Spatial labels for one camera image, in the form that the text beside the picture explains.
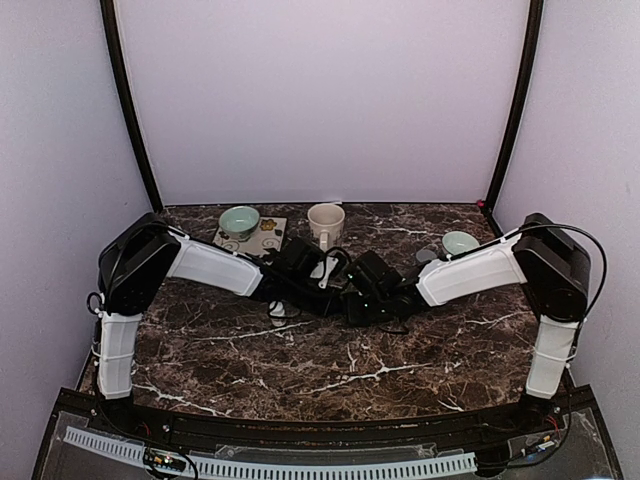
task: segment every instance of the black base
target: black base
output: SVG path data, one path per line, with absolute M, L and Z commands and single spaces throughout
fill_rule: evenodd
M 553 402 L 542 398 L 522 395 L 518 408 L 511 415 L 515 428 L 522 433 L 539 429 L 544 426 L 544 418 L 551 413 Z
M 554 404 L 559 415 L 566 414 L 567 397 L 559 394 Z M 43 438 L 33 478 L 39 478 L 51 441 L 53 426 L 60 411 L 89 419 L 89 427 L 120 434 L 95 413 L 92 395 L 62 389 Z M 604 420 L 589 386 L 579 387 L 571 394 L 573 411 L 591 408 L 605 441 L 615 478 L 622 478 L 615 452 Z M 522 405 L 510 404 L 473 412 L 368 422 L 273 422 L 219 418 L 170 412 L 138 405 L 131 406 L 137 421 L 144 421 L 152 432 L 151 439 L 179 450 L 215 452 L 222 445 L 286 448 L 292 450 L 342 450 L 381 448 L 435 443 L 439 451 L 463 449 L 475 452 L 484 461 L 501 461 L 507 441 L 523 432 L 514 429 L 513 418 L 523 411 Z M 541 425 L 524 433 L 544 431 Z
M 118 400 L 102 400 L 96 413 L 98 416 L 106 417 L 110 426 L 119 432 L 137 435 L 140 429 L 141 422 L 133 406 L 133 395 Z

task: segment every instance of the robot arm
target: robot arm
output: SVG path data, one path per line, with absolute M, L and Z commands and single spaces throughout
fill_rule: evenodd
M 552 222 L 539 214 L 525 221 L 548 224 Z M 458 297 L 527 283 L 541 318 L 526 391 L 542 399 L 555 394 L 584 320 L 589 256 L 556 229 L 516 232 L 466 254 L 427 263 L 404 278 L 367 252 L 347 269 L 356 289 L 348 293 L 321 289 L 310 280 L 323 262 L 323 252 L 301 239 L 291 240 L 282 252 L 263 261 L 193 240 L 156 215 L 145 215 L 100 255 L 100 391 L 107 399 L 130 394 L 138 323 L 166 277 L 262 301 L 288 300 L 321 314 L 342 312 L 354 326 L 389 316 L 408 317 Z
M 270 261 L 228 252 L 190 238 L 149 213 L 108 245 L 98 260 L 100 368 L 106 399 L 131 393 L 131 365 L 142 314 L 165 278 L 184 278 L 260 301 L 287 300 L 299 308 L 332 314 L 341 310 L 339 290 L 322 285 L 344 263 L 313 244 L 292 239 Z M 321 265 L 323 275 L 315 275 Z
M 534 214 L 524 227 L 533 225 L 553 222 Z M 515 231 L 466 254 L 431 261 L 404 279 L 374 252 L 367 252 L 347 270 L 358 294 L 347 297 L 346 310 L 350 324 L 364 326 L 483 290 L 526 283 L 540 313 L 526 393 L 550 399 L 584 321 L 589 271 L 587 252 L 554 228 Z

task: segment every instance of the black frame edge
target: black frame edge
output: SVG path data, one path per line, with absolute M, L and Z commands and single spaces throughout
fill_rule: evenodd
M 609 460 L 610 466 L 613 470 L 614 477 L 617 480 L 623 479 L 623 475 L 620 469 L 620 464 L 618 462 L 617 455 L 615 453 L 615 450 L 613 449 L 613 445 L 609 437 L 609 432 L 606 428 L 606 425 L 604 424 L 604 419 L 602 418 L 600 408 L 593 394 L 593 391 L 591 390 L 591 387 L 589 385 L 578 387 L 577 389 L 572 391 L 571 395 L 573 397 L 572 406 L 574 411 L 579 410 L 581 408 L 586 408 L 586 407 L 590 407 L 592 409 L 594 416 L 596 418 L 596 421 L 598 423 L 598 427 L 600 428 L 600 434 L 603 436 L 604 447 L 607 453 L 607 459 Z M 561 407 L 561 411 L 563 413 L 567 413 L 568 411 L 566 397 L 567 397 L 566 393 L 559 393 L 557 396 L 557 404 L 559 407 Z M 53 408 L 53 411 L 49 419 L 47 432 L 43 436 L 42 443 L 40 445 L 38 459 L 33 470 L 32 478 L 34 480 L 40 478 L 38 475 L 41 475 L 42 473 L 42 469 L 44 467 L 44 460 L 45 460 L 46 453 L 48 451 L 49 443 L 51 440 L 51 435 L 53 433 L 55 423 L 57 421 L 57 417 L 61 411 L 66 411 L 69 413 L 73 413 L 75 415 L 84 416 L 89 420 L 89 425 L 91 428 L 94 428 L 99 431 L 114 433 L 111 431 L 111 429 L 107 425 L 104 425 L 101 421 L 99 421 L 98 418 L 94 417 L 92 413 L 92 409 L 94 408 L 94 406 L 95 406 L 95 397 L 93 395 L 88 395 L 88 394 L 76 392 L 73 390 L 68 390 L 65 388 L 62 388 L 60 390 L 58 399 L 55 403 L 55 406 Z M 481 418 L 485 418 L 484 417 L 485 414 L 489 414 L 489 415 L 495 414 L 495 413 L 505 414 L 512 411 L 512 409 L 515 406 L 516 404 L 508 404 L 508 405 L 503 405 L 498 407 L 490 407 L 487 409 L 476 410 L 473 412 L 463 412 L 460 414 L 453 413 L 448 415 L 443 414 L 443 415 L 412 418 L 411 421 L 412 422 L 417 421 L 421 424 L 424 424 L 422 428 L 427 429 L 427 432 L 424 432 L 426 433 L 427 437 L 431 437 L 433 435 L 435 436 L 435 438 L 440 440 L 446 439 L 449 436 L 451 436 L 451 434 L 446 434 L 446 433 L 442 435 L 443 432 L 440 432 L 440 429 L 443 428 L 443 425 L 449 424 L 451 425 L 452 428 L 451 429 L 446 428 L 445 430 L 454 432 L 454 436 L 457 437 L 457 439 L 455 440 L 455 443 L 460 442 L 459 444 L 460 448 L 463 448 L 463 450 L 465 451 L 478 451 L 484 448 L 493 448 L 496 445 L 499 445 L 505 442 L 506 439 L 508 439 L 509 435 L 505 433 L 496 433 L 496 434 L 485 436 L 483 434 L 481 435 L 481 439 L 479 441 L 478 439 L 470 439 L 468 435 L 464 434 L 464 431 L 466 430 L 466 428 L 463 428 L 462 430 L 460 430 L 460 428 L 463 427 L 462 425 L 458 425 L 456 427 L 458 422 L 460 422 L 465 418 L 477 420 L 476 417 L 478 416 L 481 416 Z M 256 438 L 253 441 L 251 441 L 251 443 L 255 446 L 263 446 L 262 445 L 263 442 L 261 440 L 268 440 L 269 438 L 271 438 L 270 430 L 273 427 L 288 426 L 288 425 L 299 425 L 302 427 L 309 427 L 309 426 L 338 427 L 340 425 L 351 425 L 352 423 L 360 423 L 360 422 L 319 422 L 319 423 L 318 422 L 293 422 L 291 423 L 291 422 L 277 422 L 277 421 L 255 421 L 255 420 L 252 421 L 252 420 L 242 420 L 242 419 L 229 419 L 229 418 L 222 418 L 222 417 L 211 417 L 211 416 L 187 414 L 187 413 L 179 413 L 179 412 L 169 412 L 169 411 L 159 410 L 152 407 L 139 407 L 139 406 L 136 406 L 136 411 L 138 412 L 138 414 L 144 415 L 144 418 L 147 420 L 157 418 L 160 424 L 172 425 L 174 427 L 172 428 L 172 431 L 175 430 L 175 433 L 176 433 L 175 438 L 174 438 L 174 435 L 169 434 L 168 438 L 163 438 L 162 441 L 164 443 L 167 443 L 171 447 L 176 447 L 179 450 L 193 449 L 193 447 L 189 445 L 190 443 L 192 443 L 189 441 L 190 437 L 193 437 L 194 439 L 198 440 L 198 443 L 202 443 L 202 445 L 206 445 L 206 446 L 197 448 L 197 450 L 199 451 L 215 451 L 219 444 L 240 445 L 240 443 L 237 442 L 237 440 L 239 440 L 238 438 L 236 439 L 225 438 L 225 437 L 220 437 L 218 434 L 216 434 L 218 430 L 217 427 L 224 427 L 225 425 L 227 426 L 231 425 L 238 428 L 244 427 L 244 428 L 240 428 L 240 430 L 246 430 L 246 427 L 250 427 L 251 425 L 263 425 L 267 427 L 266 430 L 263 430 L 263 431 L 261 431 L 260 429 L 254 431 L 253 429 L 250 428 L 250 430 L 254 431 L 256 434 Z M 378 425 L 378 424 L 391 425 L 391 424 L 397 424 L 398 421 L 386 420 L 386 421 L 377 421 L 377 422 L 374 421 L 374 422 L 364 422 L 364 423 L 368 423 L 372 425 Z M 206 434 L 194 433 L 195 430 L 193 428 L 190 428 L 190 426 L 195 426 L 199 424 L 205 424 L 208 426 L 206 428 L 206 432 L 207 432 Z M 307 432 L 310 432 L 309 428 L 304 428 L 304 430 Z M 310 437 L 315 436 L 311 432 L 308 433 L 308 435 Z M 393 443 L 396 445 L 415 444 L 416 439 L 411 438 L 412 437 L 411 432 L 407 432 L 405 436 L 406 436 L 405 438 L 406 441 L 398 438 Z M 433 438 L 425 437 L 425 438 L 421 438 L 419 441 L 428 442 L 432 440 Z M 371 448 L 372 446 L 373 445 L 369 446 L 369 445 L 363 444 L 359 447 L 355 445 L 348 446 L 348 448 Z M 272 448 L 283 448 L 283 447 L 279 447 L 278 445 L 275 445 Z M 308 448 L 314 448 L 314 447 L 303 446 L 300 448 L 303 448 L 304 450 L 306 450 Z
M 489 224 L 489 228 L 491 229 L 493 234 L 496 236 L 496 238 L 503 236 L 504 232 L 502 231 L 502 228 L 500 228 L 500 225 L 498 225 L 498 222 L 493 216 L 493 211 L 487 208 L 486 205 L 484 205 L 483 203 L 480 203 L 478 206 L 480 207 L 480 212 L 482 213 L 482 215 L 484 215 L 484 219 Z
M 109 58 L 111 59 L 111 68 L 113 77 L 120 98 L 120 107 L 124 115 L 124 121 L 127 125 L 131 146 L 136 157 L 138 169 L 142 176 L 144 188 L 147 191 L 149 202 L 154 212 L 161 212 L 164 206 L 160 198 L 158 185 L 156 184 L 149 162 L 149 156 L 144 147 L 142 132 L 138 124 L 138 116 L 133 105 L 133 97 L 129 87 L 129 79 L 127 78 L 127 69 L 122 54 L 122 45 L 120 44 L 120 35 L 118 33 L 118 22 L 116 19 L 116 11 L 113 0 L 100 0 L 100 8 L 102 10 L 102 22 L 104 24 L 104 33 L 107 39 L 107 48 L 109 50 Z
M 522 57 L 520 58 L 520 68 L 518 70 L 518 79 L 516 88 L 513 93 L 511 109 L 509 111 L 509 119 L 502 138 L 502 146 L 496 161 L 496 166 L 491 178 L 491 184 L 484 200 L 484 205 L 490 211 L 496 206 L 500 190 L 507 175 L 509 161 L 513 153 L 513 147 L 516 143 L 520 121 L 522 120 L 522 112 L 527 99 L 527 91 L 531 81 L 531 73 L 533 72 L 533 62 L 536 56 L 536 48 L 538 46 L 538 36 L 540 34 L 540 25 L 542 24 L 542 8 L 544 0 L 531 0 L 529 4 L 529 18 L 527 20 L 527 30 L 524 37 L 524 45 L 522 47 Z

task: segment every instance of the black cable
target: black cable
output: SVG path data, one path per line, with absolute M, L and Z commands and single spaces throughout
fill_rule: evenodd
M 322 275 L 320 275 L 320 279 L 323 279 L 325 274 L 327 273 L 327 260 L 329 259 L 329 255 L 333 252 L 340 252 L 344 259 L 347 261 L 347 265 L 351 264 L 351 255 L 342 247 L 331 247 L 327 250 L 322 258 Z
M 96 407 L 97 407 L 96 410 L 98 411 L 98 413 L 100 413 L 102 418 L 104 418 L 104 420 L 109 424 L 109 426 L 113 430 L 115 430 L 121 436 L 123 436 L 125 438 L 138 440 L 140 442 L 148 444 L 149 446 L 155 445 L 156 447 L 161 448 L 163 450 L 167 450 L 168 452 L 172 452 L 172 453 L 178 454 L 180 457 L 184 458 L 187 461 L 187 463 L 191 466 L 191 468 L 193 469 L 193 478 L 194 478 L 194 480 L 198 480 L 200 478 L 200 476 L 198 474 L 198 467 L 197 467 L 196 463 L 191 459 L 191 457 L 189 457 L 187 454 L 179 452 L 176 449 L 176 447 L 172 447 L 172 446 L 170 446 L 168 444 L 165 444 L 165 443 L 162 443 L 162 442 L 157 442 L 157 441 L 151 440 L 149 438 L 139 437 L 138 435 L 125 432 L 124 430 L 122 430 L 122 429 L 120 429 L 120 428 L 118 428 L 118 427 L 116 427 L 114 425 L 114 423 L 111 421 L 111 419 L 107 416 L 107 414 L 104 412 L 104 410 L 102 408 L 102 400 L 100 398 L 100 390 L 98 389 L 98 370 L 99 370 L 99 366 L 96 366 L 96 368 L 94 369 L 94 372 L 93 372 L 93 391 L 94 391 L 94 394 L 96 396 Z
M 91 313 L 91 315 L 98 315 L 95 309 L 91 308 L 91 300 L 93 300 L 94 298 L 98 299 L 98 310 L 102 309 L 102 298 L 100 297 L 100 294 L 98 292 L 91 292 L 87 296 L 87 310 L 89 310 L 89 313 Z
M 323 318 L 327 317 L 327 312 L 329 311 L 329 307 L 331 307 L 331 302 L 333 302 L 333 300 L 336 298 L 336 295 L 338 293 L 342 293 L 342 290 L 334 290 L 331 296 L 329 297 L 329 300 L 327 301 L 327 306 L 324 308 L 324 312 L 322 312 Z

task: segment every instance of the mug handle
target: mug handle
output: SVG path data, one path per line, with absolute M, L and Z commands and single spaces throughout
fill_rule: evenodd
M 320 232 L 320 250 L 329 250 L 329 232 Z

